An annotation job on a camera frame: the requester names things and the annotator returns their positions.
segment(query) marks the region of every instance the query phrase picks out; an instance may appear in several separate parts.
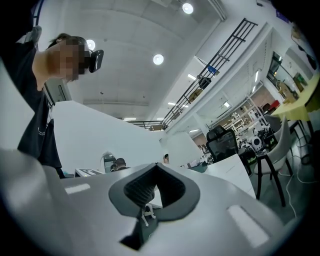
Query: vr headset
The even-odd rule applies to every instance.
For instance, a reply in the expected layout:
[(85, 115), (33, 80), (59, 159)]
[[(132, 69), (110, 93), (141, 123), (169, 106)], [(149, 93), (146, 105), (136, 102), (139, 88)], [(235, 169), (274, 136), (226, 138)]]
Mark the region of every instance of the vr headset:
[(94, 50), (91, 52), (90, 64), (89, 64), (90, 73), (94, 73), (98, 69), (100, 69), (103, 58), (104, 58), (103, 50)]

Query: floor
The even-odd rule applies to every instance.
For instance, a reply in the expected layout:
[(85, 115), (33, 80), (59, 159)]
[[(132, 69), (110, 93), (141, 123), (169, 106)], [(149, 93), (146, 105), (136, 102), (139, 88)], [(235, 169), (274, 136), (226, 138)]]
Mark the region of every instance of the floor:
[[(301, 146), (303, 147), (298, 147), (300, 146), (300, 143), (297, 137), (294, 135), (294, 133), (291, 135), (291, 139), (292, 139), (292, 152), (294, 156), (303, 157), (308, 153), (308, 146), (303, 146), (305, 145), (305, 140), (303, 138), (300, 140)], [(291, 177), (278, 175), (281, 183), (281, 187), (283, 190), (286, 206), (285, 207), (281, 206), (280, 196), (279, 196), (276, 183), (274, 179), (270, 180), (270, 175), (262, 176), (261, 194), (260, 194), (260, 202), (262, 202), (263, 204), (268, 206), (270, 209), (272, 209), (279, 216), (279, 218), (283, 221), (284, 224), (288, 223), (290, 220), (292, 220), (295, 217), (294, 211), (289, 205), (289, 195), (288, 195), (288, 192), (286, 191), (286, 187), (290, 193), (291, 204), (295, 209), (296, 215), (301, 216), (303, 215), (303, 213), (305, 212), (308, 206), (311, 194), (313, 193), (316, 186), (319, 185), (319, 183), (304, 184), (297, 179), (297, 171), (299, 170), (298, 177), (301, 181), (303, 182), (315, 181), (314, 169), (311, 166), (311, 164), (308, 164), (308, 165), (301, 164), (301, 160), (298, 157), (292, 157), (290, 151), (287, 154), (287, 158), (289, 160), (291, 169), (294, 174), (288, 187), (287, 187), (287, 184)], [(254, 172), (255, 165), (256, 163), (250, 166), (252, 173)], [(279, 172), (279, 174), (282, 174), (282, 175), (289, 174), (287, 165), (284, 165), (283, 169)], [(253, 174), (250, 177), (250, 180), (251, 180), (253, 189), (257, 194), (258, 176)]]

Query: white sticker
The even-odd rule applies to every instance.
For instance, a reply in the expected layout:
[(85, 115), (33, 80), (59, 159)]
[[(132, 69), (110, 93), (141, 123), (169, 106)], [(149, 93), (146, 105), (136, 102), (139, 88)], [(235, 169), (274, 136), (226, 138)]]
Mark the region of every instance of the white sticker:
[(84, 190), (90, 189), (90, 185), (87, 183), (76, 185), (76, 186), (71, 186), (71, 187), (66, 187), (65, 191), (67, 194), (73, 194), (73, 193), (78, 193)]

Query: desk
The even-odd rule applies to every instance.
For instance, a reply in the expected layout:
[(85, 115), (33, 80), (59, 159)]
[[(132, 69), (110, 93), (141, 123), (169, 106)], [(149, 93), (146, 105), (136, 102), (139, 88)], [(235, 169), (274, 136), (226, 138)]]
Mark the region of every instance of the desk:
[(208, 165), (204, 174), (228, 181), (256, 198), (250, 178), (238, 154)]
[(281, 120), (285, 116), (288, 120), (310, 121), (308, 112), (320, 109), (320, 101), (313, 96), (319, 79), (320, 73), (315, 74), (301, 92), (296, 102), (281, 104), (271, 115), (277, 116)]

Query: equipment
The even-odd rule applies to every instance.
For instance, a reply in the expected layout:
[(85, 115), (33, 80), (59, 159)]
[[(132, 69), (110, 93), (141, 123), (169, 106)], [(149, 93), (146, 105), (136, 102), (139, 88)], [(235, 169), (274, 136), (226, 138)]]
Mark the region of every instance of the equipment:
[(90, 73), (94, 73), (101, 68), (101, 63), (102, 63), (102, 59), (104, 58), (104, 53), (105, 52), (103, 50), (95, 50), (91, 52), (90, 64), (89, 64)]
[(251, 137), (249, 142), (254, 148), (255, 152), (259, 152), (263, 148), (262, 141), (258, 136)]
[[(152, 226), (137, 220), (156, 185), (163, 208), (147, 217), (157, 225), (142, 238), (142, 226)], [(260, 255), (285, 232), (269, 208), (231, 183), (169, 164), (60, 180), (36, 159), (0, 150), (0, 195), (10, 220), (5, 241), (19, 237), (31, 254)]]

